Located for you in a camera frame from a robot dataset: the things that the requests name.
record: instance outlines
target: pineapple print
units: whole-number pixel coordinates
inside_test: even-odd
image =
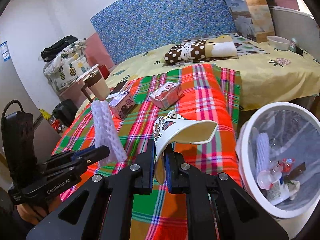
[[[65,80],[66,79],[66,75],[63,73],[63,67],[62,66],[59,68],[59,72],[60,72],[61,79]]]
[[[272,63],[274,66],[280,66],[280,67],[284,67],[284,66],[282,66],[281,64],[279,64],[278,62],[276,62],[274,59],[270,59],[269,61],[268,61],[268,63]]]
[[[285,65],[285,66],[291,64],[291,61],[285,58],[277,58],[276,62],[278,64]]]
[[[76,69],[72,66],[72,63],[69,64],[69,67],[70,75],[74,77],[77,74]]]
[[[82,62],[78,62],[78,67],[81,68],[82,73],[85,73],[85,67],[83,66]]]
[[[53,83],[54,83],[54,86],[56,87],[56,91],[57,91],[58,93],[60,93],[60,89],[59,89],[59,87],[58,87],[57,82],[54,80]]]
[[[68,56],[69,56],[68,53],[62,53],[61,54],[61,58],[68,58]]]

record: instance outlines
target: mug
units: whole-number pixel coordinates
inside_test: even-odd
[[[88,92],[86,91],[86,88],[89,88],[100,101],[106,100],[107,96],[110,94],[110,89],[108,88],[99,70],[96,70],[95,72],[91,73],[83,80],[83,82],[84,85],[82,86],[81,91],[82,93],[84,93],[84,95],[89,99],[91,103],[93,101]]]

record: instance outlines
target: small box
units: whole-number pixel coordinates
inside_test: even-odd
[[[167,82],[150,95],[154,105],[162,110],[167,110],[169,106],[183,96],[184,94],[182,93],[181,86],[173,82]]]
[[[109,103],[111,112],[119,119],[124,119],[135,105],[129,91],[120,92]]]
[[[267,0],[225,0],[239,35],[257,43],[274,36]]]

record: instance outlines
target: polka dot pillowcase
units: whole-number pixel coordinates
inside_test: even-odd
[[[175,45],[164,55],[164,60],[168,65],[231,58],[239,57],[232,38],[229,35]]]

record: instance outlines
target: yellow bedsheet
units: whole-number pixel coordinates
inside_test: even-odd
[[[311,55],[304,53],[301,57],[291,51],[277,51],[270,47],[268,42],[257,44],[252,41],[251,43],[269,54],[243,55],[239,56],[239,59],[206,62],[240,71],[242,78],[240,105],[244,110],[258,109],[273,102],[287,102],[295,98],[319,94],[320,65]],[[164,54],[173,45],[169,44],[125,60],[110,73],[106,80],[107,85],[114,87],[128,75],[129,79],[133,80],[194,64],[166,66],[162,63]],[[88,103],[88,100],[83,103],[79,113]]]

